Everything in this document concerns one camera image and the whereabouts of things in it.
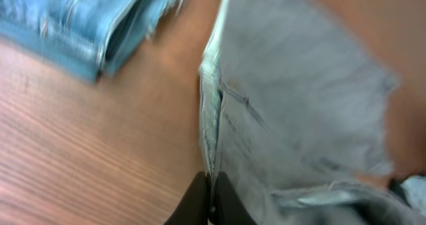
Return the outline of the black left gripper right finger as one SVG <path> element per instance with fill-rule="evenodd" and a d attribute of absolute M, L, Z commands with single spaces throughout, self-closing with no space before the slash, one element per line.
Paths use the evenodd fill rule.
<path fill-rule="evenodd" d="M 225 172 L 219 172 L 214 184 L 210 221 L 215 225 L 256 225 Z"/>

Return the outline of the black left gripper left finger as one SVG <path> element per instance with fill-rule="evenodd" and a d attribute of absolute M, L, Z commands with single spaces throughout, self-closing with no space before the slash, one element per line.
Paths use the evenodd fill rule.
<path fill-rule="evenodd" d="M 198 172 L 164 225 L 207 225 L 209 201 L 209 178 Z"/>

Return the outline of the grey shorts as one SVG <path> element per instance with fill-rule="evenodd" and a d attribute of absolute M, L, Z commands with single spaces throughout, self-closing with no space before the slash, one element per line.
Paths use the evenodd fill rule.
<path fill-rule="evenodd" d="M 396 78 L 311 0 L 222 0 L 201 125 L 257 224 L 424 224 L 358 180 L 393 170 L 383 115 Z"/>

